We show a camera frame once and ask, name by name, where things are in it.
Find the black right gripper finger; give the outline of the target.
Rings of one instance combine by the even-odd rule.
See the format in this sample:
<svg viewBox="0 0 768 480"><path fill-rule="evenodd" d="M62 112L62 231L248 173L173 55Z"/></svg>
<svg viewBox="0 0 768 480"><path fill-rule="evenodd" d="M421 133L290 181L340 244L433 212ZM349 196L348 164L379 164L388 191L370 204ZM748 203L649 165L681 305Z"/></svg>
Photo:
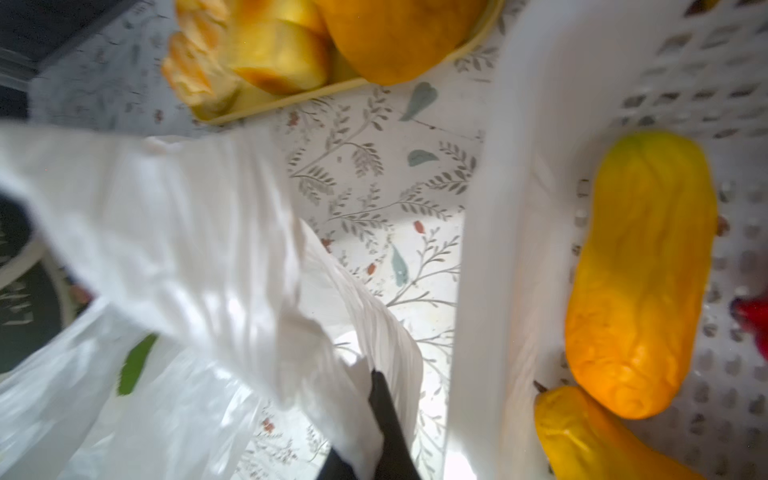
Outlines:
<svg viewBox="0 0 768 480"><path fill-rule="evenodd" d="M382 454L374 470L374 480L419 480L420 475L411 459L387 381L381 372L373 370L370 376L372 389L369 405L383 434ZM317 480L357 479L351 466L344 462L334 449L320 469Z"/></svg>

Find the white plastic grocery bag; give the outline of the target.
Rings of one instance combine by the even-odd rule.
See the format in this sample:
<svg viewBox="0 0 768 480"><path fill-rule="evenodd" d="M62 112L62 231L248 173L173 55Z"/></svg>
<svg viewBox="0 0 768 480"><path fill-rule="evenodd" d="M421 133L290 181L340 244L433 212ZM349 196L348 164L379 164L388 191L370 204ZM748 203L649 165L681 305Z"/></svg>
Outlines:
<svg viewBox="0 0 768 480"><path fill-rule="evenodd" d="M3 478L229 479L270 402L373 479L373 370L410 453L419 348L296 213L267 131L6 121L1 189L94 296L2 382Z"/></svg>

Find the white plastic produce basket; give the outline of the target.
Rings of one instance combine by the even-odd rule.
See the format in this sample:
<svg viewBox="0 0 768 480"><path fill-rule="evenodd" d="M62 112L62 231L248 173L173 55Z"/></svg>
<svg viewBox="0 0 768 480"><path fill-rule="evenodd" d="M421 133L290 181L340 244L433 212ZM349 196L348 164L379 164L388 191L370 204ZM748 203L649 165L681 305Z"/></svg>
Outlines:
<svg viewBox="0 0 768 480"><path fill-rule="evenodd" d="M444 477L767 475L767 5L534 1L468 196Z"/></svg>

